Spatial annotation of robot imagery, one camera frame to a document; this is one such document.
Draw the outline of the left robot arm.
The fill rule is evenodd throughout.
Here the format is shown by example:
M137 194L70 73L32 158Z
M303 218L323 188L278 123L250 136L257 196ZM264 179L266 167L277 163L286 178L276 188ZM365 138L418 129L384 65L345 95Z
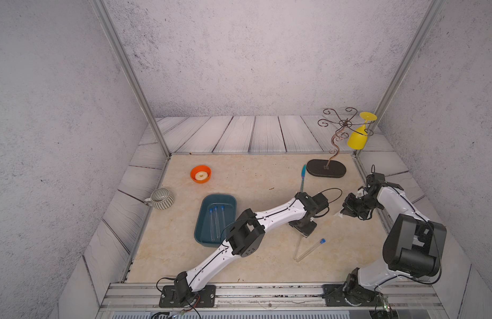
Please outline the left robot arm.
M288 202L267 211L247 209L227 227L228 234L220 246L195 268L178 274L174 280L178 303L190 303L197 292L228 264L256 252L269 231L290 224L308 237L316 228L313 219L329 208L329 200L322 193L309 196L298 192Z

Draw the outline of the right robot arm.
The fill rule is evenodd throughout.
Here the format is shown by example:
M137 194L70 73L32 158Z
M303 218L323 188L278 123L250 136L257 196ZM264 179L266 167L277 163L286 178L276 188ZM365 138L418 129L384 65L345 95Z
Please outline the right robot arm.
M394 224L384 242L382 256L367 267L355 268L342 288L345 301L354 306L370 303L379 288L398 279L433 285L441 279L441 258L447 229L421 213L402 186L371 173L366 186L348 194L341 214L366 221L375 209L389 213Z

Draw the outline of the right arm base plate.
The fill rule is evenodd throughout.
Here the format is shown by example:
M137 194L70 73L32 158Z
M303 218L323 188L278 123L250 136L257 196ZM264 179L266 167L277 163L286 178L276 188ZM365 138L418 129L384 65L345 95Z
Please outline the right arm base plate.
M382 298L378 292L362 287L345 288L345 284L324 284L323 294L327 307L380 307Z

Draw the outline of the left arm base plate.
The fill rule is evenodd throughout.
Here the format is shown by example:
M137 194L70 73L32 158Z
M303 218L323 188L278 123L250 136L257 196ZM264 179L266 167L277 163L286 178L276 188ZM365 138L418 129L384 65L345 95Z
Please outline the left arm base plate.
M159 308L212 308L215 306L215 285L207 285L198 292L191 292L188 288L176 288L167 285L162 288Z

